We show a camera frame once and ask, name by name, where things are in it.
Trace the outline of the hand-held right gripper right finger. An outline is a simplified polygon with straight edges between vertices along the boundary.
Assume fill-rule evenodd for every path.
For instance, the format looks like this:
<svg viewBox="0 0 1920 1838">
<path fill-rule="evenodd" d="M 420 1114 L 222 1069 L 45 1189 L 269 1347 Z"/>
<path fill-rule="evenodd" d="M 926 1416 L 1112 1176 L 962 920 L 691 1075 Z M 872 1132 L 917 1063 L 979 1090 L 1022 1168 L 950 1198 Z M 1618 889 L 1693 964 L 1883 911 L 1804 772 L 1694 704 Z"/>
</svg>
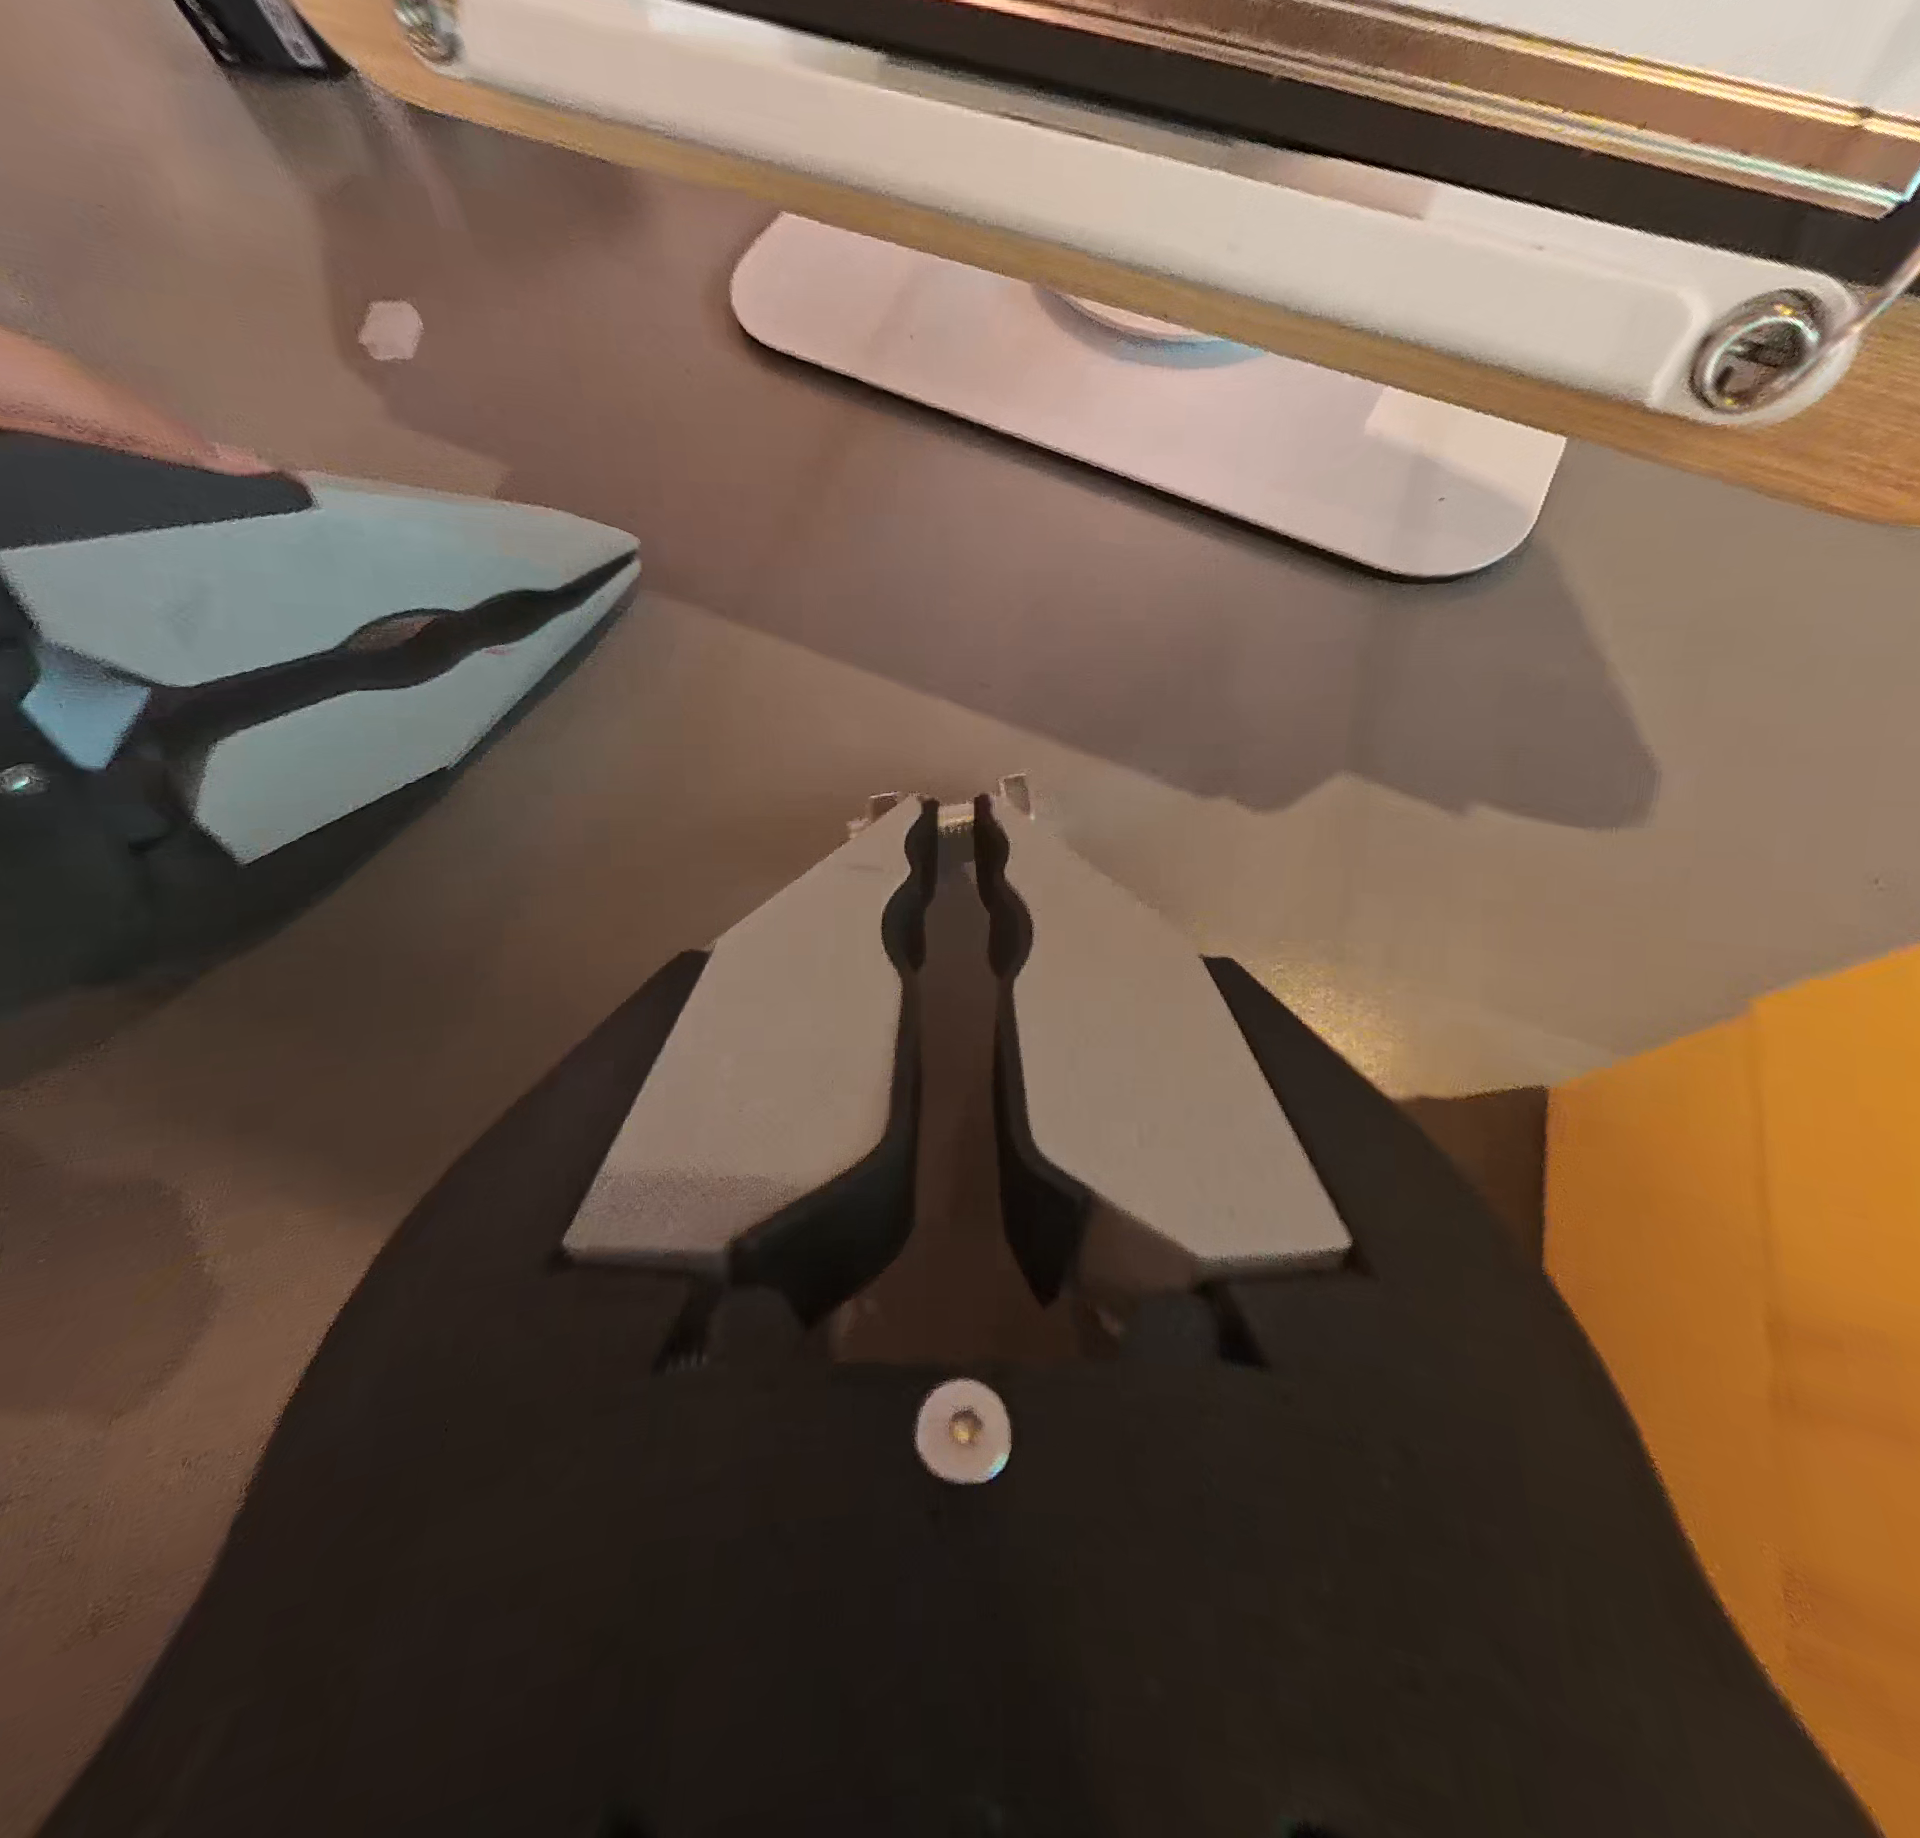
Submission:
<svg viewBox="0 0 1920 1838">
<path fill-rule="evenodd" d="M 1000 1211 L 1043 1301 L 1338 1267 L 1353 1233 L 1195 942 L 1009 796 L 973 803 Z"/>
</svg>

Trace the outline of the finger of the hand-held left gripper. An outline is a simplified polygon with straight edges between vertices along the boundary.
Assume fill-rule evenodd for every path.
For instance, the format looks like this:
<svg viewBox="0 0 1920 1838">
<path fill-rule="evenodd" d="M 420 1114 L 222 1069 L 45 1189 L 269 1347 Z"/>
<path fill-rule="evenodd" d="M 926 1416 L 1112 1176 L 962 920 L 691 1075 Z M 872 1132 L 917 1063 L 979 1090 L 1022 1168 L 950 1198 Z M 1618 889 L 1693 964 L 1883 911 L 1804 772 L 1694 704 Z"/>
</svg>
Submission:
<svg viewBox="0 0 1920 1838">
<path fill-rule="evenodd" d="M 155 698 L 187 816 L 250 865 L 461 768 L 621 609 L 636 571 L 408 607 L 340 645 Z"/>
<path fill-rule="evenodd" d="M 404 488 L 315 481 L 306 530 L 267 531 L 262 582 L 243 582 L 238 530 L 208 530 L 200 554 L 167 536 L 133 607 L 106 611 L 106 656 L 156 683 L 195 668 L 262 668 L 340 645 L 406 609 L 464 609 L 516 588 L 559 588 L 586 574 L 641 574 L 638 540 L 545 505 L 458 500 Z M 106 542 L 81 556 L 4 558 L 4 577 L 72 635 Z"/>
</svg>

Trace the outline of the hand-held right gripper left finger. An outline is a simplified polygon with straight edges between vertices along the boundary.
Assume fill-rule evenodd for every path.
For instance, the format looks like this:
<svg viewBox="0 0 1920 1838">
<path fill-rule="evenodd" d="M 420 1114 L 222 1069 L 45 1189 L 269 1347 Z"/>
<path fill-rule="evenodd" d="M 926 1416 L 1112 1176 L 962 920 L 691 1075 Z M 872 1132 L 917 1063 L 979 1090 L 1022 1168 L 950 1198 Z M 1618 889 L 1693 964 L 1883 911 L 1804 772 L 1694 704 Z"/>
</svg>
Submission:
<svg viewBox="0 0 1920 1838">
<path fill-rule="evenodd" d="M 703 951 L 563 1238 L 584 1269 L 769 1292 L 813 1330 L 917 1218 L 941 807 L 906 794 Z"/>
</svg>

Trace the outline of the yellow plastic bin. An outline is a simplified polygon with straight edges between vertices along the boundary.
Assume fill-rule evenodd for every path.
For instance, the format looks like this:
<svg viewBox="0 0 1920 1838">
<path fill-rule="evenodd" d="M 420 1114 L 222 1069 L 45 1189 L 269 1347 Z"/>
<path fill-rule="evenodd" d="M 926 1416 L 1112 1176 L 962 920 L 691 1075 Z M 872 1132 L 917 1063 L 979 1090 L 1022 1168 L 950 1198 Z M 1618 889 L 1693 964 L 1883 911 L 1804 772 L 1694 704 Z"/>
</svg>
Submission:
<svg viewBox="0 0 1920 1838">
<path fill-rule="evenodd" d="M 1549 1093 L 1546 1267 L 1769 1677 L 1919 1831 L 1919 950 Z"/>
</svg>

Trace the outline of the person's left hand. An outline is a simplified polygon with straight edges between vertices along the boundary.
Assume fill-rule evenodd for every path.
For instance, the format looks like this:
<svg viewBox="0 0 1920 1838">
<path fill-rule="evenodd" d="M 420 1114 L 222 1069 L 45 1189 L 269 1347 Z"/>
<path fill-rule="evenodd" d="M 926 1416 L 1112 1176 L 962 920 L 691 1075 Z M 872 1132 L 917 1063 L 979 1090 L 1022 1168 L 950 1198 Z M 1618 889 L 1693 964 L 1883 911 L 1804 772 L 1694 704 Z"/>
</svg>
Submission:
<svg viewBox="0 0 1920 1838">
<path fill-rule="evenodd" d="M 275 462 L 205 435 L 70 353 L 11 327 L 3 329 L 3 429 L 233 477 L 280 471 Z"/>
</svg>

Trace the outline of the white stand base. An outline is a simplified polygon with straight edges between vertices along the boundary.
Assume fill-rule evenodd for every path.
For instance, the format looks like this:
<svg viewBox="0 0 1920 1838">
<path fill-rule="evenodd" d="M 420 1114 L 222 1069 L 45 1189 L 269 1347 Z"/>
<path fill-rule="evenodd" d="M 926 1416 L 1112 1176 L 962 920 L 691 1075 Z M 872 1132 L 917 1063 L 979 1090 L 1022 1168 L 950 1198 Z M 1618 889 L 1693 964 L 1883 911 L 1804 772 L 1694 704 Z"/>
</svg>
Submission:
<svg viewBox="0 0 1920 1838">
<path fill-rule="evenodd" d="M 1568 441 L 801 216 L 741 255 L 766 350 L 1382 577 L 1478 575 Z"/>
</svg>

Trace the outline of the wooden document stand board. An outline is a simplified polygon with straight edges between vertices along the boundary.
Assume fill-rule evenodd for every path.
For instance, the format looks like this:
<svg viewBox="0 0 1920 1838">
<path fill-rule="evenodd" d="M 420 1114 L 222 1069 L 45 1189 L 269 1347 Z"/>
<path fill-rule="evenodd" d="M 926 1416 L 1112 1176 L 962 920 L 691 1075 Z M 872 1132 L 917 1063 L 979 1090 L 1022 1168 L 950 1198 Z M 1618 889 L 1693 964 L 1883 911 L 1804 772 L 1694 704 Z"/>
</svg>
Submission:
<svg viewBox="0 0 1920 1838">
<path fill-rule="evenodd" d="M 745 194 L 780 211 L 898 241 L 912 251 L 1179 320 L 1282 358 L 1733 481 L 1775 500 L 1876 525 L 1913 530 L 1919 523 L 1919 315 L 1913 297 L 1880 318 L 1837 390 L 1810 410 L 1775 424 L 1682 419 L 1287 314 L 1181 276 L 1134 270 L 1112 258 L 1105 240 L 1093 249 L 1047 243 L 438 74 L 408 47 L 393 0 L 291 2 L 372 88 L 430 113 L 627 169 Z"/>
</svg>

